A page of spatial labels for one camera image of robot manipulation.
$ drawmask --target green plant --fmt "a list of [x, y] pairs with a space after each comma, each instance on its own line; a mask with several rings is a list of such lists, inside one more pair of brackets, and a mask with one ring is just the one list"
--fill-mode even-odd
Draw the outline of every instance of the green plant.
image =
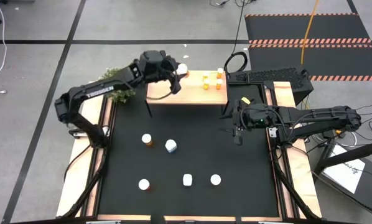
[[[99, 79], [104, 80], [107, 78], [113, 77], [113, 75], [117, 74], [121, 68], [107, 68], [105, 74], [103, 74]], [[114, 102], [118, 103], [126, 103], [128, 98], [134, 96], [136, 93], [134, 90], [116, 90], [112, 91], [111, 93], [106, 94], [108, 98], [111, 98]]]

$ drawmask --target white paper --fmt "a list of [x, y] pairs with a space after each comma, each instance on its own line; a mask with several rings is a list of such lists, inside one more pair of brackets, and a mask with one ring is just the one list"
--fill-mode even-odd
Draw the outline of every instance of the white paper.
[[[346, 152], [346, 149], [336, 145], [330, 157], [344, 152]], [[364, 162], [356, 159], [344, 164], [328, 167], [323, 171], [323, 174], [354, 194], [361, 177], [362, 171], [360, 170], [364, 170], [365, 165]]]

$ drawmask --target white cable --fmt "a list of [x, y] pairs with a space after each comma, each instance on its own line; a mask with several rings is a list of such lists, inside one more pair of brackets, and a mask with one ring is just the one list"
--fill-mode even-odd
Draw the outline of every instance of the white cable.
[[[5, 17], [4, 17], [4, 14], [2, 13], [1, 7], [0, 7], [0, 13], [2, 17], [2, 42], [4, 43], [4, 46], [5, 46], [4, 59], [2, 60], [2, 65], [0, 68], [0, 72], [1, 72], [1, 70], [4, 68], [4, 65], [5, 65], [7, 47], [5, 44]], [[6, 93], [6, 90], [1, 90], [0, 93]]]
[[341, 144], [339, 142], [337, 142], [337, 144], [344, 146], [344, 147], [356, 147], [356, 145], [358, 144], [358, 138], [356, 137], [356, 134], [354, 132], [351, 132], [351, 133], [353, 135], [353, 138], [355, 138], [355, 143], [353, 145], [349, 146], [349, 145]]

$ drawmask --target orange cable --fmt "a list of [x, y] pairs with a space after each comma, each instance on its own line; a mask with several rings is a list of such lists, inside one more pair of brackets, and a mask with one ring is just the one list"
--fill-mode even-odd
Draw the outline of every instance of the orange cable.
[[306, 38], [308, 37], [308, 34], [309, 34], [309, 30], [310, 30], [310, 25], [312, 24], [312, 20], [313, 20], [313, 17], [316, 13], [316, 8], [317, 8], [317, 5], [319, 4], [319, 0], [316, 0], [316, 3], [315, 3], [315, 7], [313, 8], [313, 12], [312, 12], [312, 15], [310, 16], [310, 21], [309, 21], [309, 24], [308, 24], [308, 29], [306, 30], [306, 33], [305, 33], [305, 39], [304, 39], [304, 44], [302, 46], [302, 54], [300, 56], [300, 64], [303, 65], [304, 64], [304, 52], [305, 52], [305, 43], [306, 43]]

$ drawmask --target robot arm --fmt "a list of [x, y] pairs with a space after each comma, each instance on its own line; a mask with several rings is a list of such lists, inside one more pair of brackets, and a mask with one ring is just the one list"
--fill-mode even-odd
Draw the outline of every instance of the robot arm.
[[91, 124], [78, 110], [81, 104], [90, 98], [116, 90], [129, 90], [140, 84], [169, 80], [170, 91], [176, 94], [180, 91], [179, 80], [185, 74], [178, 75], [178, 67], [174, 58], [165, 51], [150, 50], [141, 54], [140, 59], [124, 67], [113, 77], [99, 80], [87, 85], [71, 88], [55, 101], [55, 109], [59, 121], [72, 123], [86, 132], [92, 147], [105, 146], [105, 135], [101, 127]]
[[[348, 106], [298, 110], [284, 106], [268, 106], [235, 102], [232, 115], [235, 128], [235, 143], [242, 144], [241, 131], [254, 128], [269, 128], [271, 138], [279, 146], [291, 147], [299, 138], [329, 130], [356, 131], [361, 126], [360, 115]], [[310, 123], [296, 128], [299, 123]]]

